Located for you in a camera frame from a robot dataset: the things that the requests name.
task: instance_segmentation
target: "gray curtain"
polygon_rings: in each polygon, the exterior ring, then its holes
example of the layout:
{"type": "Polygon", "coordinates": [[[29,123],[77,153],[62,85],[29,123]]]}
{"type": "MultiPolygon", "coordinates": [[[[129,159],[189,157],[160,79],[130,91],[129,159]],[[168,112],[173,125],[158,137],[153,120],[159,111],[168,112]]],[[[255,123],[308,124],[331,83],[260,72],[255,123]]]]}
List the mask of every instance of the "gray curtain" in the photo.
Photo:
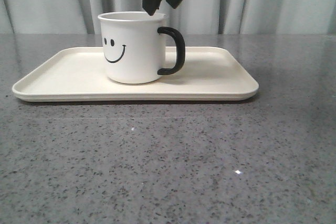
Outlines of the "gray curtain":
{"type": "MultiPolygon", "coordinates": [[[[142,10],[141,0],[0,0],[0,33],[99,34],[97,15],[142,10]]],[[[163,1],[183,34],[332,34],[336,0],[163,1]]]]}

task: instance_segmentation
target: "gray speckled countertop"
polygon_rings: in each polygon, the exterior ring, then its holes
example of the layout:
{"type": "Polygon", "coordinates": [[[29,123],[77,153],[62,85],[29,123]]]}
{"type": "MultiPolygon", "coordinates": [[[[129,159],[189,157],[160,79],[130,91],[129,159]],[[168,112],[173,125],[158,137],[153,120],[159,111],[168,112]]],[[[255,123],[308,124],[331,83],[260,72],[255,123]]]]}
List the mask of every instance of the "gray speckled countertop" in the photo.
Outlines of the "gray speckled countertop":
{"type": "Polygon", "coordinates": [[[22,102],[18,79],[101,39],[0,35],[0,223],[336,223],[336,36],[185,39],[229,50],[258,94],[22,102]]]}

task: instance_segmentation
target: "tray rim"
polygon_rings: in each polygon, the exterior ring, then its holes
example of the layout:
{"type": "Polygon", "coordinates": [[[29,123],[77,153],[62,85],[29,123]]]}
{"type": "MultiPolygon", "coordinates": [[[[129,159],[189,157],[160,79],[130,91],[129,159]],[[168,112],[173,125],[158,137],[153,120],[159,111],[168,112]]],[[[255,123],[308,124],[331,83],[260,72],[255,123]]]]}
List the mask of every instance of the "tray rim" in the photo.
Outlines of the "tray rim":
{"type": "MultiPolygon", "coordinates": [[[[176,47],[166,47],[166,52],[174,52],[176,50],[176,47]]],[[[246,92],[202,92],[200,94],[199,92],[189,92],[184,93],[181,91],[176,92],[169,92],[169,96],[174,95],[174,97],[167,97],[166,92],[156,92],[156,93],[148,93],[148,92],[123,92],[123,93],[97,93],[97,92],[87,92],[85,94],[83,93],[57,93],[57,94],[42,94],[42,93],[25,93],[18,90],[18,86],[20,84],[23,84],[22,82],[26,81],[26,79],[34,76],[37,74],[37,72],[41,71],[46,65],[53,62],[55,59],[57,60],[59,57],[64,57],[67,55],[67,53],[71,53],[72,51],[75,51],[76,53],[98,53],[103,52],[102,47],[71,47],[63,49],[59,52],[57,52],[55,55],[50,57],[48,60],[40,64],[38,67],[36,67],[33,71],[19,79],[15,84],[12,86],[12,92],[14,95],[27,102],[75,102],[75,101],[242,101],[246,100],[248,98],[253,97],[258,89],[259,89],[259,83],[247,72],[247,70],[232,56],[232,54],[224,49],[219,47],[208,47],[208,46],[198,46],[198,47],[186,47],[186,52],[219,52],[228,53],[231,57],[234,58],[234,60],[239,64],[239,66],[249,75],[251,80],[255,83],[255,88],[251,89],[246,92]]]]}

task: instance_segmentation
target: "mug rim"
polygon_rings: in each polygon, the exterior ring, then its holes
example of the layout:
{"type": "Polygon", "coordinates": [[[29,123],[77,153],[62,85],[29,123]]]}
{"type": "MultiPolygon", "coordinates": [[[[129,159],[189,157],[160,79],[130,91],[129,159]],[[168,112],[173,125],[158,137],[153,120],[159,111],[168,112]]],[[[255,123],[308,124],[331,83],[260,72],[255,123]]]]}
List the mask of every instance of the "mug rim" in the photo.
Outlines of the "mug rim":
{"type": "Polygon", "coordinates": [[[105,20],[105,21],[115,21],[115,22],[155,22],[155,21],[162,21],[164,19],[168,19],[167,14],[164,13],[154,13],[153,16],[150,16],[147,12],[133,12],[133,11],[126,11],[126,12],[110,12],[110,13],[102,13],[98,15],[98,19],[105,20]],[[147,18],[139,18],[139,19],[122,19],[122,18],[109,18],[106,16],[111,15],[120,15],[120,14],[147,14],[147,18]]]}

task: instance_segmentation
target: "smiley face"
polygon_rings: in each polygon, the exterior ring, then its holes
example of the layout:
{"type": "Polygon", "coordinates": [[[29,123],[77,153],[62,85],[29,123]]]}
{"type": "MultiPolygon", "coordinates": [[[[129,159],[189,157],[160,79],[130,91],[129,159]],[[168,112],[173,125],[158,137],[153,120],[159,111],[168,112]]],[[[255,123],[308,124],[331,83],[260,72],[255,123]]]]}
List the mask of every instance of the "smiley face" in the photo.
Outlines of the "smiley face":
{"type": "MultiPolygon", "coordinates": [[[[106,46],[111,46],[111,47],[114,47],[114,40],[113,39],[110,39],[109,41],[110,43],[108,44],[108,40],[106,38],[104,38],[103,40],[103,43],[106,45],[106,46]]],[[[126,45],[122,45],[123,49],[122,49],[122,53],[121,53],[121,56],[116,59],[116,60],[109,60],[108,58],[106,58],[105,54],[105,59],[109,62],[109,63],[117,63],[119,60],[121,60],[121,58],[124,56],[125,54],[125,48],[126,48],[126,45]]]]}

